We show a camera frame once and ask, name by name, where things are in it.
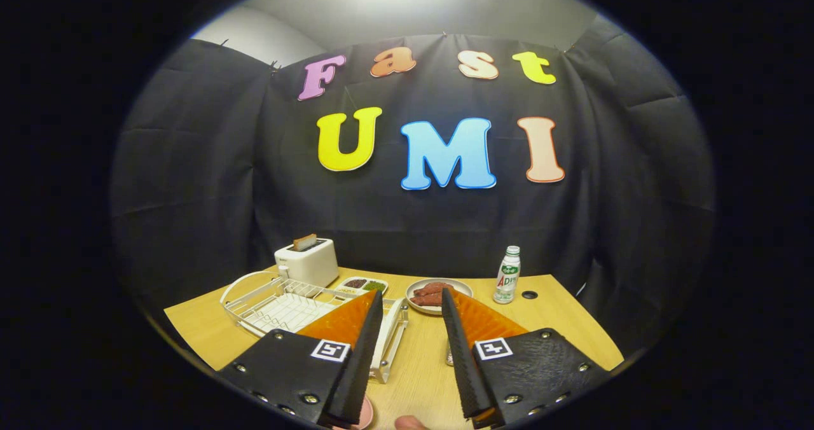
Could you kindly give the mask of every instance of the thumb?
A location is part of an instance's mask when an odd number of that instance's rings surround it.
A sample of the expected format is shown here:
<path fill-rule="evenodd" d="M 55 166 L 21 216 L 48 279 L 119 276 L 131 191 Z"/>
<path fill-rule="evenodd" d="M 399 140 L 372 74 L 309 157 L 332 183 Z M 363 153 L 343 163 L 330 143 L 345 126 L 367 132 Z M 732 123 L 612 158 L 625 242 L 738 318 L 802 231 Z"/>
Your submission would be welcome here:
<path fill-rule="evenodd" d="M 396 419 L 396 430 L 429 430 L 414 415 L 403 415 Z"/>

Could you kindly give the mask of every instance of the plastic bottle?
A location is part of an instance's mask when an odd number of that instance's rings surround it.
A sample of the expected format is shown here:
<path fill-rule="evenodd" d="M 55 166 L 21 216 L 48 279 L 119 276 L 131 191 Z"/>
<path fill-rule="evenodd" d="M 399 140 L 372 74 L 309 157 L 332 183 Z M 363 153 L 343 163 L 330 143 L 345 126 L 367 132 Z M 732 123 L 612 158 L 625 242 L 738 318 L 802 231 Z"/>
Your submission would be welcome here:
<path fill-rule="evenodd" d="M 514 300 L 514 289 L 517 288 L 517 280 L 520 278 L 520 247 L 509 246 L 506 248 L 506 256 L 500 263 L 500 270 L 497 271 L 497 285 L 492 299 L 496 303 L 505 305 Z"/>

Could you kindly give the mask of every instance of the screw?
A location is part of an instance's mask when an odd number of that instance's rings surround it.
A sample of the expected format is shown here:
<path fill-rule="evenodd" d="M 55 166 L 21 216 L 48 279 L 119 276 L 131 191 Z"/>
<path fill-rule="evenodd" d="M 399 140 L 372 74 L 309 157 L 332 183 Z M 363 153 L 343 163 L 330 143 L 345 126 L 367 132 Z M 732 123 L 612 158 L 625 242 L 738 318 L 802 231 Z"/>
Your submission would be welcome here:
<path fill-rule="evenodd" d="M 252 395 L 256 396 L 256 397 L 257 397 L 259 400 L 261 400 L 261 401 L 265 401 L 266 403 L 268 403 L 268 398 L 266 398 L 265 396 L 263 396 L 261 393 L 259 393 L 259 392 L 252 392 Z"/>

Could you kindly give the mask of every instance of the table surface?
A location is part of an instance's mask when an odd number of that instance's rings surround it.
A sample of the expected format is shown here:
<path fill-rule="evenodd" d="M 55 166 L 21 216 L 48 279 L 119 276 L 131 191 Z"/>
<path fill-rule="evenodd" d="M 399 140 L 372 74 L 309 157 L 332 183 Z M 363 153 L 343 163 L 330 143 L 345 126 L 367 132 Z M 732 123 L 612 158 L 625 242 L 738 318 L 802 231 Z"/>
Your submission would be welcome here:
<path fill-rule="evenodd" d="M 340 276 L 328 287 L 335 288 L 351 276 L 386 281 L 389 288 L 384 297 L 390 299 L 404 297 L 410 284 L 425 278 L 340 268 Z M 517 294 L 508 305 L 498 305 L 492 300 L 494 279 L 458 280 L 472 288 L 479 302 L 529 331 L 555 329 L 606 370 L 622 363 L 622 353 L 613 340 L 553 276 L 520 277 Z M 165 309 L 181 337 L 215 370 L 229 364 L 257 341 L 255 335 L 236 326 L 226 315 L 219 303 L 224 289 L 226 286 Z M 526 290 L 536 291 L 539 296 L 527 300 L 520 296 Z M 233 291 L 240 294 L 241 289 L 236 287 Z M 445 363 L 447 334 L 443 318 L 413 308 L 409 311 L 410 322 L 390 367 L 389 381 L 381 384 L 371 378 L 368 382 L 367 396 L 375 410 L 374 421 L 368 428 L 392 429 L 398 416 L 415 415 L 429 428 L 471 430 L 472 424 L 463 419 L 460 409 L 453 367 Z"/>

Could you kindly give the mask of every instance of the yellow letter u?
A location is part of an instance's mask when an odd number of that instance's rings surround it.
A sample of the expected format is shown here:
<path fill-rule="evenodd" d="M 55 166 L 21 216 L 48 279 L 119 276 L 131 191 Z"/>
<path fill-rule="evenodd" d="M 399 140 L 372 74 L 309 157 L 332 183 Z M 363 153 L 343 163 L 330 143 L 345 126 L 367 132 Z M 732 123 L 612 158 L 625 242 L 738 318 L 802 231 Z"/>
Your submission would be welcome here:
<path fill-rule="evenodd" d="M 364 166 L 373 155 L 376 117 L 382 114 L 379 107 L 366 107 L 354 113 L 359 120 L 359 143 L 351 153 L 340 152 L 340 127 L 348 115 L 330 114 L 317 120 L 319 127 L 319 162 L 331 171 L 352 171 Z"/>

